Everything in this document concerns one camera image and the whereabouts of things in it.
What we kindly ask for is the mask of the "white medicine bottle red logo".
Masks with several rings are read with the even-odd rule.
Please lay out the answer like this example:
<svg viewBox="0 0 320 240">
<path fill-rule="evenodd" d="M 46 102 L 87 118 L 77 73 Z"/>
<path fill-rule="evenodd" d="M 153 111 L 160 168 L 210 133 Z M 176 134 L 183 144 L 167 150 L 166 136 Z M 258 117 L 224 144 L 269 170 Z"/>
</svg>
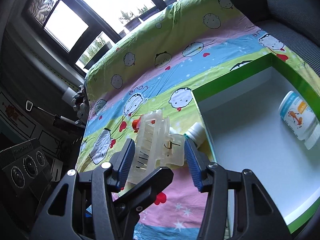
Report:
<svg viewBox="0 0 320 240">
<path fill-rule="evenodd" d="M 206 140 L 206 131 L 204 127 L 199 123 L 194 123 L 185 133 L 186 138 L 191 139 L 197 148 L 199 148 Z"/>
</svg>

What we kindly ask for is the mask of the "translucent white hair claw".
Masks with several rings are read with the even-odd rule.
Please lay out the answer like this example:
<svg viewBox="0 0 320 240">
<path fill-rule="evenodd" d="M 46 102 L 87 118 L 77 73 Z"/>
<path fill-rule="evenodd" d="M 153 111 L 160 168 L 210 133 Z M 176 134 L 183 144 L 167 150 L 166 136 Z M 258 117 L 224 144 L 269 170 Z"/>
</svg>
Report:
<svg viewBox="0 0 320 240">
<path fill-rule="evenodd" d="M 170 131 L 170 119 L 161 110 L 142 115 L 127 181 L 138 184 L 160 166 L 183 166 L 184 142 L 183 135 Z"/>
</svg>

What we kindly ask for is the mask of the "orange cap carton bottle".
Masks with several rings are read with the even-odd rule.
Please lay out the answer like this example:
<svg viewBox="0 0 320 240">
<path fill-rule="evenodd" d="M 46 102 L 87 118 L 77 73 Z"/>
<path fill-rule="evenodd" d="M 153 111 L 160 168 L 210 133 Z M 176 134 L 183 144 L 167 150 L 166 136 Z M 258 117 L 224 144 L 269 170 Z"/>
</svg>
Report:
<svg viewBox="0 0 320 240">
<path fill-rule="evenodd" d="M 133 120 L 132 122 L 132 128 L 135 133 L 138 133 L 139 131 L 141 119 L 142 119 L 142 116 L 140 116 L 138 119 Z"/>
</svg>

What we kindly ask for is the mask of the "white bottle blue label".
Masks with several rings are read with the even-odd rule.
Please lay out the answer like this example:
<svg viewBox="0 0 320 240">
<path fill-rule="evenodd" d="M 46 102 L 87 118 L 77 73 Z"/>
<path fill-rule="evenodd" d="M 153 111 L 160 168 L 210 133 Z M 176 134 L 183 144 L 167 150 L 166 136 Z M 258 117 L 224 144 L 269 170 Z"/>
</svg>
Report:
<svg viewBox="0 0 320 240">
<path fill-rule="evenodd" d="M 319 142 L 319 121 L 307 104 L 296 92 L 289 91 L 278 108 L 281 119 L 298 140 L 304 141 L 308 150 Z"/>
</svg>

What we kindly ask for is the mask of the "green white open box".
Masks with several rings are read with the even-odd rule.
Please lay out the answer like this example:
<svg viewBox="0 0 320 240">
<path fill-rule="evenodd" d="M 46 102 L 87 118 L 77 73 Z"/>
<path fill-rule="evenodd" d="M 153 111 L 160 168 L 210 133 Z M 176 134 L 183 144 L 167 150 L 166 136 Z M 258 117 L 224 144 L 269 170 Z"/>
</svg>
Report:
<svg viewBox="0 0 320 240">
<path fill-rule="evenodd" d="M 273 54 L 260 57 L 193 90 L 210 148 L 224 168 L 252 170 L 291 233 L 319 207 L 319 148 L 306 149 L 281 119 L 289 91 L 319 114 L 314 86 Z"/>
</svg>

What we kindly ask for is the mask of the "grey plush toy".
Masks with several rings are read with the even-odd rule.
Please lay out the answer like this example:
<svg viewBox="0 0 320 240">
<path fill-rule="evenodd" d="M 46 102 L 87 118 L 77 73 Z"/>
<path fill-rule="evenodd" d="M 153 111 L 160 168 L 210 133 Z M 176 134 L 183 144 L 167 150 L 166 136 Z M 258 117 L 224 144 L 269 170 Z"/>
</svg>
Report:
<svg viewBox="0 0 320 240">
<path fill-rule="evenodd" d="M 72 105 L 77 116 L 75 124 L 78 126 L 87 124 L 89 116 L 89 101 L 84 84 L 80 85 L 79 91 L 73 95 Z"/>
</svg>

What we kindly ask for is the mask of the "colourful cartoon bed sheet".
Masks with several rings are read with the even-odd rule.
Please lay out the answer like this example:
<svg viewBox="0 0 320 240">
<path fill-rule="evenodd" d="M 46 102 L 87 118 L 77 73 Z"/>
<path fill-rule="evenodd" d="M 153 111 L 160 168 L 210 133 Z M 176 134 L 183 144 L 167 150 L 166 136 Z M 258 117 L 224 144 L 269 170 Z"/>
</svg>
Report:
<svg viewBox="0 0 320 240">
<path fill-rule="evenodd" d="M 180 0 L 119 41 L 87 73 L 89 116 L 76 169 L 108 161 L 135 139 L 132 122 L 161 110 L 174 132 L 204 126 L 193 90 L 273 54 L 309 81 L 319 76 L 294 51 L 228 0 Z"/>
</svg>

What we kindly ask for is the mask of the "dark grey sofa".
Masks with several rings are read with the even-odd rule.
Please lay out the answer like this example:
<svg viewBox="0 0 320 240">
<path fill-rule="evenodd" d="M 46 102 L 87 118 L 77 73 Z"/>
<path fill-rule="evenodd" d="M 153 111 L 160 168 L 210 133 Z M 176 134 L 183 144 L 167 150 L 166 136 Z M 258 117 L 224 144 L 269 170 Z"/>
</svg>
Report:
<svg viewBox="0 0 320 240">
<path fill-rule="evenodd" d="M 319 73 L 319 0 L 231 0 Z"/>
</svg>

